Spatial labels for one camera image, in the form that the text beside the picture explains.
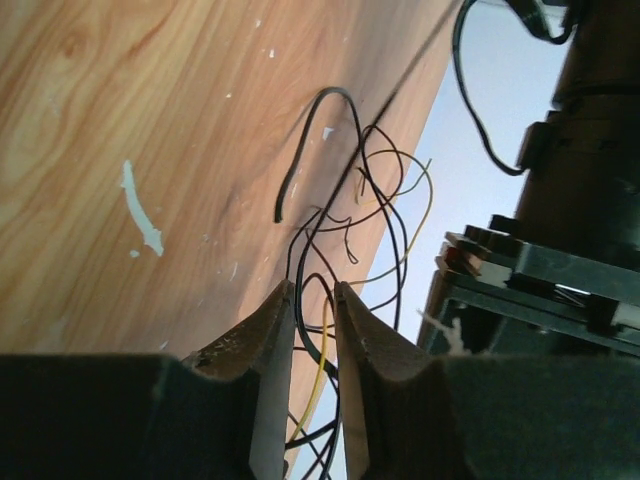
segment black cylinder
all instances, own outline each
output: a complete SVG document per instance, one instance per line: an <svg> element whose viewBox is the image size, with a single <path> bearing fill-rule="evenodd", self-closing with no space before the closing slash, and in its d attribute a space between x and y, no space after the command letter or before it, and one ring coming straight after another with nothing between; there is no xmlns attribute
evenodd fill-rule
<svg viewBox="0 0 640 480"><path fill-rule="evenodd" d="M640 271L640 2L585 2L554 103L517 236Z"/></svg>
<svg viewBox="0 0 640 480"><path fill-rule="evenodd" d="M577 97L640 92L640 2L574 0L579 23L556 92L555 108Z"/></svg>

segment white paint fleck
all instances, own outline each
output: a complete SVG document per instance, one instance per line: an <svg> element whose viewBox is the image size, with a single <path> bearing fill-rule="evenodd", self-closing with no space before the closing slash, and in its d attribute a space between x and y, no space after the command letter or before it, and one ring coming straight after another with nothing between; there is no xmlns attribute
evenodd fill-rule
<svg viewBox="0 0 640 480"><path fill-rule="evenodd" d="M324 127L324 130L322 131L322 139L326 140L327 138L329 138L329 135L331 135L331 132L333 132L335 129L331 128L331 127Z"/></svg>
<svg viewBox="0 0 640 480"><path fill-rule="evenodd" d="M127 206L129 212L133 217L133 221L138 226L142 237L144 238L144 244L148 245L156 252L159 257L164 253L164 247L162 246L162 232L155 228L149 220L149 217L142 208L140 200L138 200L138 194L136 193L136 184L133 179L133 167L130 160L125 160L122 166L123 179L120 186L124 188L125 197L127 199Z"/></svg>
<svg viewBox="0 0 640 480"><path fill-rule="evenodd" d="M238 273L238 262L233 264L233 272L231 272L230 282L233 282L233 279L236 278L236 273Z"/></svg>

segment wood grain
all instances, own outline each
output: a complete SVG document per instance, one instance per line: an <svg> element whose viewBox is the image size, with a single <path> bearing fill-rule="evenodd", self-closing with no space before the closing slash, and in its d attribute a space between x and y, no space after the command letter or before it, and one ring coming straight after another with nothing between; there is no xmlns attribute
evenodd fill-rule
<svg viewBox="0 0 640 480"><path fill-rule="evenodd" d="M184 356L248 315L284 275L295 226L326 202L355 144L344 103L329 100L285 221L273 224L304 108L340 85L370 120L450 1L0 2L0 350ZM407 151L444 74L449 33L383 122ZM334 129L326 141L324 127ZM127 207L126 160L162 231L161 257ZM393 159L376 162L390 189ZM333 213L362 215L347 193ZM341 278L362 278L382 232L381 219L353 229L357 266L341 233L318 245ZM308 268L324 271L315 257ZM310 287L311 322L321 302ZM294 412L314 371L296 354Z"/></svg>

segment black cable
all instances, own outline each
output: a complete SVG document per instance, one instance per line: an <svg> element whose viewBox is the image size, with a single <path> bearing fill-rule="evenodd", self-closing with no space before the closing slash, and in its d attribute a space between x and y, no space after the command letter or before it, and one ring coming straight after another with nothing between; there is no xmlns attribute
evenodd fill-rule
<svg viewBox="0 0 640 480"><path fill-rule="evenodd" d="M307 328L307 331L308 331L309 333L314 333L314 334L317 334L317 335L322 335L322 334L323 334L323 332L322 332L321 330L320 330L320 331L319 331L319 330L314 330L314 329L313 329L313 327L310 327L309 325L307 325L307 326L306 326L306 328ZM332 339L332 340L335 340L335 339L336 339L336 336L335 336L333 333L327 333L327 338L330 338L330 339Z"/></svg>
<svg viewBox="0 0 640 480"><path fill-rule="evenodd" d="M293 414L291 412L289 412L289 419L296 425L296 427L298 426L298 424L300 422L298 422L298 420L296 419L296 417L293 416ZM308 438L307 432L305 432L304 428L300 429L300 433L302 434L304 439ZM316 456L316 458L320 459L320 464L322 465L322 468L324 468L325 463L322 461L322 457L320 456L320 452L318 451L318 449L316 448L316 446L313 444L313 440L311 439L308 442L305 443L305 445L309 445L309 447L311 448L311 451L314 453L314 455Z"/></svg>
<svg viewBox="0 0 640 480"><path fill-rule="evenodd" d="M452 36L452 52L453 52L453 69L456 74L456 82L458 84L458 89L460 90L460 95L462 96L462 101L464 102L473 122L476 124L476 129L480 134L480 139L482 140L482 145L484 146L489 159L493 162L493 164L502 170L507 175L512 177L517 177L518 175L522 175L524 173L524 169L522 168L512 168L506 165L493 150L491 145L491 140L489 139L489 135L484 128L484 124L480 117L476 113L475 109L471 105L471 101L469 100L469 95L467 93L467 87L465 86L464 75L462 73L462 59L460 56L460 39L462 36L462 29L464 27L464 22L467 18L467 14L469 13L469 9L476 3L476 0L464 0L462 3L462 7L458 12L458 16L456 17L456 22L453 27L453 36Z"/></svg>
<svg viewBox="0 0 640 480"><path fill-rule="evenodd" d="M327 214L327 218L329 220L331 220L332 222L334 222L334 223L346 223L347 224L347 226L344 227L344 249L347 252L347 258L349 259L349 262L351 262L352 265L357 265L358 263L360 263L360 260L351 251L351 247L349 246L349 228L351 228L351 221L353 220L353 217L349 216L349 217L345 218L344 220L337 220L337 219L333 218L331 215Z"/></svg>
<svg viewBox="0 0 640 480"><path fill-rule="evenodd" d="M305 230L304 234L307 236L307 241L311 242L311 248L313 248L313 251L316 252L320 260L322 260L322 263L324 263L324 266L327 267L327 270L329 272L329 275L331 275L333 282L338 283L338 276L336 275L335 270L333 270L333 267L329 263L329 260L327 260L327 257L325 257L324 253L320 251L317 245L312 240L310 240L309 232Z"/></svg>
<svg viewBox="0 0 640 480"><path fill-rule="evenodd" d="M329 299L329 306L331 307L331 312L334 312L333 295L331 293L331 288L329 287L329 284L327 283L325 278L322 275L320 275L318 272L313 272L312 274L310 274L305 279L305 281L302 284L302 291L304 291L304 289L309 285L309 283L313 279L318 280L320 282L320 285L322 285L324 293L327 296L327 298ZM298 334L300 335L300 338L302 338L302 333L301 333L300 330L301 329L298 328ZM307 352L309 352L309 355L311 356L311 358L319 365L320 364L320 358L321 358L322 354L320 353L318 348L315 346L313 341L309 338L309 330L307 329L306 324L302 325L302 331L304 331L307 339L309 339L309 341L313 345L313 347L315 349L315 353L312 354L312 352L309 351L309 347L306 344L304 345L304 347L307 349ZM333 363L331 363L331 361L328 358L325 358L325 360L324 360L324 371L327 373L327 375L329 375L329 377L337 378L337 376L338 376L338 369L336 368L336 366Z"/></svg>
<svg viewBox="0 0 640 480"><path fill-rule="evenodd" d="M284 208L284 200L287 196L287 191L289 190L289 185L293 180L293 177L298 170L298 164L300 163L300 159L302 158L302 153L304 151L304 147L307 144L307 138L309 137L309 132L311 131L311 126L313 125L313 120L315 119L318 108L322 104L323 100L332 94L340 95L344 100L347 101L351 111L354 115L354 121L356 126L356 133L358 134L358 144L362 143L362 129L360 127L360 119L357 116L357 108L351 95L349 92L342 87L326 87L320 90L313 100L313 104L311 105L311 110L307 115L307 120L304 124L304 128L302 129L302 134L300 135L300 140L298 141L298 147L296 148L296 153L293 156L293 161L289 166L289 170L287 170L287 174L280 185L280 190L278 191L278 197L276 198L276 207L274 213L274 221L275 223L280 223L282 221L282 210Z"/></svg>
<svg viewBox="0 0 640 480"><path fill-rule="evenodd" d="M296 425L298 425L299 422L297 420L293 420L293 421L295 422ZM293 450L294 448L298 448L298 447L302 447L303 445L311 444L311 442L313 442L314 440L320 438L321 436L329 433L331 430L336 428L337 423L338 422L335 419L331 420L326 425L320 427L318 430L315 430L314 432L311 432L311 433L307 433L307 432L304 431L304 429L302 429L300 431L302 432L303 437L302 438L298 438L296 440L291 440L290 442L285 443L284 449L285 450Z"/></svg>
<svg viewBox="0 0 640 480"><path fill-rule="evenodd" d="M406 258L406 252L407 252L407 248L408 248L407 229L406 229L406 226L404 224L404 220L402 219L402 217L400 216L400 214L396 210L395 206L391 202L392 202L393 196L397 195L397 193L402 188L402 182L404 180L404 164L402 163L402 155L405 155L405 156L407 156L408 158L411 158L411 159L413 159L413 157L411 155L405 153L405 152L400 151L398 149L398 147L395 145L395 143L393 142L393 140L391 139L391 137L389 135L387 135L380 127L378 127L378 126L367 126L365 128L365 132L366 133L371 132L372 130L376 130L378 133L380 133L387 140L387 142L390 144L391 150L389 150L389 151L396 154L396 157L398 159L398 166L400 168L400 178L399 178L399 181L398 181L398 185L394 189L394 191L391 194L391 196L387 198L382 193L380 188L377 186L377 184L375 183L375 180L371 177L371 171L369 170L367 172L366 168L368 167L368 160L369 160L370 157L375 155L376 152L374 152L371 155L366 155L366 153L363 152L363 163L364 163L364 166L365 166L365 170L363 170L361 168L358 168L358 170L363 175L363 178L365 179L365 181L368 181L371 184L371 187L374 190L374 192L379 194L379 197L377 199L378 199L380 207L379 207L378 210L376 210L376 214L379 213L380 210L384 210L385 211L385 220L387 221L387 226L388 226L389 231L390 231L392 242L393 242L393 239L395 237L395 231L394 231L394 227L391 224L391 221L390 221L388 215L386 214L386 209L385 209L386 205L388 205L391 208L394 216L397 218L397 220L398 220L398 222L400 224L400 227L402 229L402 237L403 237L404 252L405 252L405 255L404 255L405 258L402 260L402 262L400 262L400 256L398 254L398 250L394 249L394 257L395 257L395 260L396 260L396 281L397 281L396 292L389 300L387 300L387 301L385 301L385 302L383 302L383 303L381 303L379 305L376 305L375 307L371 308L371 311L375 311L375 310L377 310L379 308L382 308L382 307L388 305L389 303L395 301L396 299L399 299L399 297L401 296L401 290L404 288L404 285L405 285L405 282L406 282L406 279L407 279L407 265L408 265L407 258ZM353 226L353 222L350 221L351 217L348 217L347 219L344 219L344 220L336 220L336 219L333 219L333 218L330 218L330 220L332 220L335 223L345 223L345 222L347 222L347 226L346 227L339 227L339 229L344 228L345 232L348 232L348 229L351 226ZM404 270L401 273L400 269L401 269L402 265L404 265ZM401 305L400 300L398 300L397 303L396 303L397 308L396 308L396 314L395 314L395 317L394 317L394 324L393 324L395 330L398 330L399 327L400 327L400 305Z"/></svg>
<svg viewBox="0 0 640 480"><path fill-rule="evenodd" d="M338 397L336 401L336 426L333 429L333 433L329 437L329 440L327 440L327 443L325 443L324 447L320 451L320 457L318 457L321 459L322 457L324 457L327 450L329 451L329 454L327 456L327 461L325 462L324 467L322 468L320 477L318 477L319 480L325 480L329 475L329 469L331 468L331 464L333 463L333 458L335 456L336 449L338 446L339 432L340 432L340 397ZM307 470L307 473L305 473L305 475L302 477L302 480L308 480L311 477L311 474L318 467L320 463L318 458L316 458L316 461L313 462L311 467L309 467L309 470Z"/></svg>
<svg viewBox="0 0 640 480"><path fill-rule="evenodd" d="M321 209L318 209L317 212L315 212L313 215L311 215L311 217L309 218L309 220L307 220L302 227L300 227L298 229L298 231L296 232L296 234L293 236L293 238L291 239L291 242L289 242L289 248L287 249L287 266L285 268L285 272L284 272L284 278L289 278L289 272L291 271L291 261L292 261L292 257L293 257L293 246L295 245L296 241L298 240L298 238L300 237L300 235L302 235L302 232L309 226L311 225L311 222L313 222L313 220L318 217L318 215L320 215L320 211Z"/></svg>
<svg viewBox="0 0 640 480"><path fill-rule="evenodd" d="M377 125L380 120L385 116L386 112L389 110L391 104L394 102L396 96L398 95L398 92L403 88L403 86L406 84L407 80L409 79L409 76L413 73L413 71L415 70L416 66L418 65L418 63L420 62L420 60L423 58L424 54L429 50L429 48L431 47L431 44L433 43L434 39L440 34L440 32L442 31L443 27L447 24L448 19L451 15L453 15L453 13L455 12L457 6L458 6L458 1L453 1L450 3L449 7L445 10L445 12L443 13L443 15L438 19L438 21L436 22L436 24L434 25L434 28L431 30L430 34L428 35L428 37L426 38L426 40L423 42L423 44L420 46L420 48L418 49L418 51L415 53L414 57L412 58L412 60L409 62L409 65L406 67L406 69L404 70L404 72L402 73L402 75L400 76L400 78L398 79L396 85L394 86L393 90L391 91L390 95L387 97L387 99L385 100L385 102L383 103L382 107L380 108L380 110L378 111L378 113L375 115L374 120L372 122L372 125ZM331 207L333 206L333 204L335 203L339 192L341 191L342 187L344 186L346 179L349 175L349 173L351 172L351 170L353 169L353 166L355 164L355 161L358 158L358 155L361 152L361 149L364 146L365 141L367 140L369 135L367 135L365 138L359 138L358 139L358 148L355 149L355 151L353 152L353 154L351 155L351 157L349 158L341 176L339 177L332 193L331 196L329 197L329 200L325 206L325 208L319 212L319 218L318 221L316 222L313 230L311 231L310 234L310 238L309 241L304 245L301 255L300 255L300 259L298 262L298 268L296 271L296 299L295 299L295 303L297 305L298 308L300 308L301 306L301 296L302 296L302 289L301 289L301 284L304 278L304 266L305 266L305 261L306 258L309 254L309 249L311 248L310 243L314 240L315 236L319 233L318 230L320 229L320 226L322 225L322 223L324 222L324 220L327 218L327 215L329 214L329 211L331 210ZM276 213L275 218L276 221L281 220L281 210L282 210L282 204L284 203L284 197L286 196L286 191L287 191L287 187L289 185L289 183L291 182L291 179L293 178L293 174L295 173L295 168L292 169L290 168L287 177L285 177L285 182L283 182L283 185L281 186L281 192L284 192L284 194L282 195L282 198L280 200L280 204L276 205L276 211L280 211L280 216L278 216L278 214ZM310 219L307 223L307 225L309 225L312 221L313 218ZM299 236L300 232L298 232L296 234L296 237L294 238L297 239L297 237ZM288 256L288 265L287 265L287 273L289 272L289 267L290 267L290 261L291 261L291 255L289 254ZM313 342L310 341L310 338L308 337L308 334L306 334L306 331L304 329L304 321L303 319L300 317L296 317L296 323L297 323L297 327L298 327L298 331L299 334L302 338L303 344L305 345L305 347L307 348L307 350L309 351L309 354L312 354L312 351L315 350L317 352L317 348L315 348L315 345L313 345ZM332 376L330 375L329 381L332 383L334 389L337 390L337 385L333 382L332 380ZM332 434L332 438L329 439L329 442L327 442L327 444L325 445L325 447L323 448L323 452L321 452L321 455L329 448L331 449L331 451L329 452L329 457L327 462L325 463L325 467L323 469L323 472L321 474L321 478L324 479L327 477L328 475L328 470L331 466L331 461L333 460L333 455L335 454L335 450L336 450L336 445L337 445L337 441L338 441L338 432L339 432L339 419L340 419L340 398L338 396L337 402L336 402L336 428L334 430L334 433ZM319 462L316 462L315 465L312 465L312 468L309 470L309 472L307 472L307 474L305 475L304 479L308 479L311 475L311 473L313 472L313 469L316 468L316 466L318 465Z"/></svg>

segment white wall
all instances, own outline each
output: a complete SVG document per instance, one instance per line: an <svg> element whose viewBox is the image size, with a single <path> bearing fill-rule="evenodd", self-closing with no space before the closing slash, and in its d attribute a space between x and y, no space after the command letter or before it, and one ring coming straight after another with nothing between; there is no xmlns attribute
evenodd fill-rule
<svg viewBox="0 0 640 480"><path fill-rule="evenodd" d="M557 24L558 19L550 23ZM506 163L515 164L522 136L534 121L543 120L556 79L567 53L566 46L535 40L508 9L477 4L471 9L462 40L462 61L469 95L489 132L494 149ZM415 342L420 328L416 313L423 309L446 231L462 232L467 224L484 227L492 214L512 215L523 178L501 173L487 158L475 126L462 104L451 66L429 115L416 150L418 158L433 158L431 174L436 185L432 214L410 257L402 301L400 332ZM419 175L411 168L405 185ZM427 201L426 183L396 203L413 234ZM370 276L393 264L391 242L386 236L374 260ZM363 300L370 306L388 298L395 289L394 276L366 285ZM376 312L393 322L393 305ZM325 388L310 431L330 421L335 394ZM321 450L322 441L316 445ZM314 456L306 447L300 452L291 479L304 475ZM336 455L331 476L345 479L343 444Z"/></svg>

